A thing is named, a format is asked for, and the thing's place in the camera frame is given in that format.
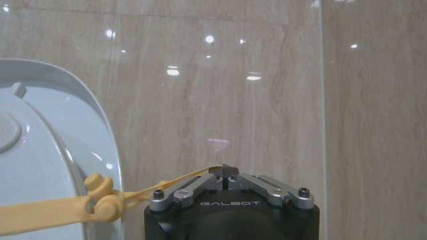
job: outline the marble wall tile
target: marble wall tile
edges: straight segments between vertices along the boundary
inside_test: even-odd
[[[121,0],[19,0],[27,8],[72,10],[92,13],[117,13]]]
[[[243,20],[246,0],[127,0],[118,13],[151,16]]]
[[[426,10],[358,0],[323,22],[331,240],[427,238]]]

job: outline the white toilet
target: white toilet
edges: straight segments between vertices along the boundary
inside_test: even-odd
[[[0,206],[86,195],[92,173],[123,191],[103,108],[84,83],[38,61],[0,59]],[[75,223],[0,240],[123,240],[125,224]]]

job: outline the black screw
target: black screw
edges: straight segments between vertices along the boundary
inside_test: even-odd
[[[165,197],[165,192],[163,190],[158,189],[153,192],[153,199],[161,200]]]
[[[298,190],[298,195],[303,198],[310,198],[310,189],[307,187],[301,187]]]

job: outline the silver screw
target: silver screw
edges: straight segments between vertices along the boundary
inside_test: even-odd
[[[273,191],[273,194],[277,196],[282,196],[283,190],[281,188],[278,188],[277,190]]]

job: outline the yellow plastic tie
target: yellow plastic tie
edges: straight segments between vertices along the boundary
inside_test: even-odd
[[[84,180],[86,196],[0,206],[0,236],[86,222],[114,222],[127,209],[150,200],[154,190],[166,190],[187,177],[197,177],[222,165],[205,167],[138,192],[114,190],[114,180],[99,173]]]

